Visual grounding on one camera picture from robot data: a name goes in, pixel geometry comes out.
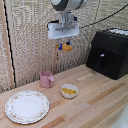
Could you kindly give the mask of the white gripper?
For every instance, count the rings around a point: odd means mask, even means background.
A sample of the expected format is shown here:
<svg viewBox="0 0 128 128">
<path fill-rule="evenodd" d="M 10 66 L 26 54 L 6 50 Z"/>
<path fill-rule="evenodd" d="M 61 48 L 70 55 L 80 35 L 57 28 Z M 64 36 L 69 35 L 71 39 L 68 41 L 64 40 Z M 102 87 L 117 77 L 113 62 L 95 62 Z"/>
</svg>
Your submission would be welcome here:
<svg viewBox="0 0 128 128">
<path fill-rule="evenodd" d="M 71 23 L 67 26 L 62 26 L 61 23 L 49 23 L 48 24 L 48 38 L 49 39 L 60 39 L 79 34 L 79 24 Z M 58 45 L 59 50 L 62 50 L 62 43 Z"/>
</svg>

